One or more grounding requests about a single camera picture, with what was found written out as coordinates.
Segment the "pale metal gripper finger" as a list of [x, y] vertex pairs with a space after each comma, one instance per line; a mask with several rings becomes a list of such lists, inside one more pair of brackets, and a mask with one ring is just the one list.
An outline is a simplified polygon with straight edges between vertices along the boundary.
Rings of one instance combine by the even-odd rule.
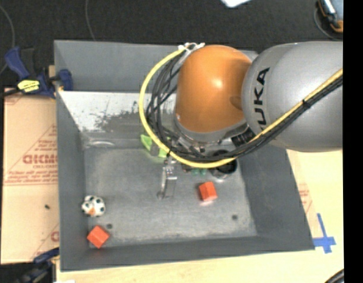
[[167, 170], [167, 197], [172, 198], [177, 183], [177, 175], [173, 169]]
[[157, 192], [157, 199], [161, 200], [166, 195], [167, 188], [167, 167], [162, 168], [160, 190]]

